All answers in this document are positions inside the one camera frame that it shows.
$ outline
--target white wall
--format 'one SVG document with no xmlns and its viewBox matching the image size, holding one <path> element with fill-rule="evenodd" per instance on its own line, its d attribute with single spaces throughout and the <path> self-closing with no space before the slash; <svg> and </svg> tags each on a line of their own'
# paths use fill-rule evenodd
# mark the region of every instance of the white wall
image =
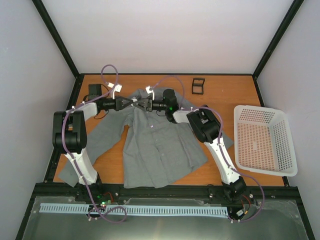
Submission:
<svg viewBox="0 0 320 240">
<path fill-rule="evenodd" d="M 81 73 L 251 74 L 292 1 L 43 2 Z"/>
<path fill-rule="evenodd" d="M 74 78 L 31 0 L 0 1 L 0 233 L 15 239 Z"/>
<path fill-rule="evenodd" d="M 304 1 L 258 78 L 267 107 L 287 113 L 298 186 L 316 239 L 320 239 L 320 1 Z"/>
</svg>

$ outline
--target wooden table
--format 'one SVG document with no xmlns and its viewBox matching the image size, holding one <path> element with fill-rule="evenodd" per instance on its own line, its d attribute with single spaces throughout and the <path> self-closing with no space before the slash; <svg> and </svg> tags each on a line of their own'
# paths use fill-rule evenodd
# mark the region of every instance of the wooden table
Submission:
<svg viewBox="0 0 320 240">
<path fill-rule="evenodd" d="M 164 75 L 120 75 L 119 83 L 122 84 L 120 95 L 123 97 L 129 96 L 136 89 L 144 89 L 146 86 L 153 86 Z M 197 106 L 203 104 L 217 110 L 224 122 L 224 132 L 234 140 L 234 108 L 237 105 L 252 105 L 260 106 L 256 88 L 251 76 L 245 75 L 181 75 L 180 79 L 184 83 L 185 98 Z M 114 75 L 106 75 L 105 78 L 114 83 L 116 77 Z M 193 78 L 205 78 L 204 95 L 192 94 Z M 86 75 L 78 96 L 77 104 L 79 104 L 85 95 L 88 94 L 89 84 L 102 83 L 99 75 Z M 160 87 L 170 87 L 182 95 L 182 86 L 175 78 L 168 78 L 163 81 Z M 104 112 L 101 112 L 98 117 L 102 117 Z M 100 120 L 89 119 L 86 121 L 87 134 L 100 122 Z M 128 126 L 124 128 L 121 140 L 114 147 L 101 155 L 93 165 L 99 173 L 103 183 L 108 184 L 123 184 L 123 148 L 127 137 Z M 213 160 L 209 150 L 201 143 L 203 151 L 208 157 L 208 162 L 196 171 L 188 174 L 182 179 L 176 181 L 175 185 L 221 185 L 221 177 L 219 170 Z M 234 146 L 228 149 L 228 153 L 235 163 L 235 148 Z M 61 182 L 58 174 L 66 164 L 67 158 L 61 156 L 58 167 L 54 176 L 54 182 Z M 241 170 L 245 174 L 255 177 L 263 186 L 283 186 L 283 180 L 279 176 L 253 173 Z M 248 186 L 254 186 L 256 183 L 250 178 L 244 177 Z"/>
</svg>

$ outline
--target gray cloth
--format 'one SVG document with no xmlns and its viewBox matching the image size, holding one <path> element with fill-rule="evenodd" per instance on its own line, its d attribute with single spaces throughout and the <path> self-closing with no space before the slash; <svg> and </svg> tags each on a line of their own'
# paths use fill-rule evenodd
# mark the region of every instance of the gray cloth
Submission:
<svg viewBox="0 0 320 240">
<path fill-rule="evenodd" d="M 163 91 L 154 90 L 155 99 L 162 99 Z M 175 92 L 178 103 L 182 97 Z M 138 89 L 129 98 L 146 98 L 145 90 Z M 194 107 L 184 100 L 183 108 Z M 121 111 L 110 110 L 108 115 L 88 135 L 87 153 L 91 163 L 111 149 L 120 139 L 124 126 L 128 134 L 123 148 L 124 187 L 161 188 L 183 178 L 208 161 L 192 129 L 187 123 L 173 124 L 155 111 L 145 112 L 133 106 Z M 233 142 L 223 135 L 229 148 Z M 71 186 L 78 182 L 78 176 L 68 161 L 59 178 Z"/>
</svg>

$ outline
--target white perforated strip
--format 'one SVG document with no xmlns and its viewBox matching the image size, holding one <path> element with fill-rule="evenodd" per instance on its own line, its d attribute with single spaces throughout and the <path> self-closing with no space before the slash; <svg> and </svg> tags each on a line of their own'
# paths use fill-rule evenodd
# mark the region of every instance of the white perforated strip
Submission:
<svg viewBox="0 0 320 240">
<path fill-rule="evenodd" d="M 102 213 L 116 207 L 117 205 L 108 205 Z M 136 206 L 122 205 L 127 211 L 128 216 L 199 216 L 199 217 L 218 217 L 226 218 L 228 215 L 226 207 L 220 206 Z M 68 204 L 68 203 L 41 203 L 40 213 L 56 214 L 87 214 L 92 209 L 89 204 Z M 124 212 L 117 208 L 109 213 L 110 215 L 123 215 Z"/>
</svg>

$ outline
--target laundry basket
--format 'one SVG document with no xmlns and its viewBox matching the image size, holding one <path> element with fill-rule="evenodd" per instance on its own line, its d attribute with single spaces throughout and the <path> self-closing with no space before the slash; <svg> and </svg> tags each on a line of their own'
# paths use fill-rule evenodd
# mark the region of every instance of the laundry basket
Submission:
<svg viewBox="0 0 320 240">
<path fill-rule="evenodd" d="M 297 161 L 286 114 L 273 108 L 234 108 L 235 163 L 255 173 L 292 177 Z"/>
</svg>

